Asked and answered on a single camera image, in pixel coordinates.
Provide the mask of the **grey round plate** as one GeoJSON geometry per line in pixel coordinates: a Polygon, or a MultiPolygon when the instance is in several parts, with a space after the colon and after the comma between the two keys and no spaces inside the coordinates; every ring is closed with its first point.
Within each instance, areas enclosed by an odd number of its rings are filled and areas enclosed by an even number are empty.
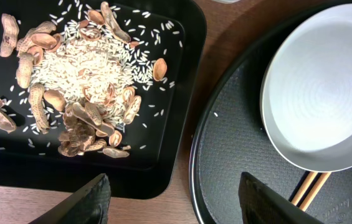
{"type": "Polygon", "coordinates": [[[321,10],[287,36],[265,72],[260,113],[294,166],[352,167],[352,3],[321,10]]]}

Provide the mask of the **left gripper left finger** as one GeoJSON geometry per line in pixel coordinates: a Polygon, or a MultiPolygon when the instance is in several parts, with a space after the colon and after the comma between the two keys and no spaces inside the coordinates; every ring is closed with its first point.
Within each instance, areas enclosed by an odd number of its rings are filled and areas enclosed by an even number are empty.
{"type": "Polygon", "coordinates": [[[107,224],[110,199],[108,176],[99,174],[31,224],[107,224]]]}

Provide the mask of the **food scraps pile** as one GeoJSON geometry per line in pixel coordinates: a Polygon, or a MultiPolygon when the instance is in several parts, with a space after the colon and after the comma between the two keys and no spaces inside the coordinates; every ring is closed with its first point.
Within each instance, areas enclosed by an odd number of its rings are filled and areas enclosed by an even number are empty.
{"type": "Polygon", "coordinates": [[[184,30],[108,1],[0,1],[0,152],[146,153],[184,30]]]}

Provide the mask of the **wooden chopstick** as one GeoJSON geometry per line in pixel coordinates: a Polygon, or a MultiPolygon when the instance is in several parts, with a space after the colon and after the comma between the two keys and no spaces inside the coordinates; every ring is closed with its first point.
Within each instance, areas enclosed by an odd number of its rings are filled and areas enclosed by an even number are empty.
{"type": "Polygon", "coordinates": [[[313,187],[299,206],[299,209],[302,211],[306,211],[309,205],[312,203],[320,189],[323,187],[325,182],[328,180],[329,176],[331,175],[331,172],[326,172],[322,173],[321,176],[318,178],[318,180],[314,183],[313,187]]]}
{"type": "Polygon", "coordinates": [[[297,193],[292,198],[292,201],[291,201],[292,204],[298,205],[299,201],[301,201],[305,192],[308,190],[309,186],[312,184],[312,182],[314,181],[317,175],[318,175],[318,172],[309,172],[309,174],[306,176],[303,183],[300,185],[297,193]]]}

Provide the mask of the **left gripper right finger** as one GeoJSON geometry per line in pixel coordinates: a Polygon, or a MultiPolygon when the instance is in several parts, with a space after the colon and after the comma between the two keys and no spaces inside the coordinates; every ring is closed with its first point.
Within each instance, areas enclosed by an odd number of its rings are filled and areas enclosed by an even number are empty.
{"type": "Polygon", "coordinates": [[[239,203],[244,224],[321,224],[248,172],[241,173],[239,203]]]}

